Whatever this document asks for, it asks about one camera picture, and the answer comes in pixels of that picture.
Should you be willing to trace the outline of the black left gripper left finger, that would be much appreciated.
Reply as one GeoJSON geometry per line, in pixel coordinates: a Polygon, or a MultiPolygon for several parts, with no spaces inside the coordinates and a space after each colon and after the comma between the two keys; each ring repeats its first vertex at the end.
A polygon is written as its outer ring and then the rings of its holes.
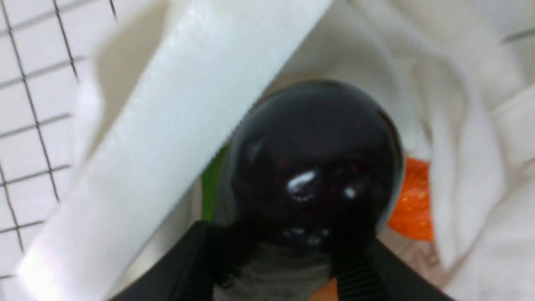
{"type": "Polygon", "coordinates": [[[232,227],[197,221],[166,255],[120,293],[114,301],[212,301],[216,286],[250,263],[251,241],[239,242],[232,227]]]}

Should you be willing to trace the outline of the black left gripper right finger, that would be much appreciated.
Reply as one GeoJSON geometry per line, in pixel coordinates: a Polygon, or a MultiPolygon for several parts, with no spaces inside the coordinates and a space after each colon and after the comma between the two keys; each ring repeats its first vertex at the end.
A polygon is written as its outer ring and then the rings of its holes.
{"type": "Polygon", "coordinates": [[[379,240],[361,251],[334,253],[331,261],[340,301],[452,300],[379,240]]]}

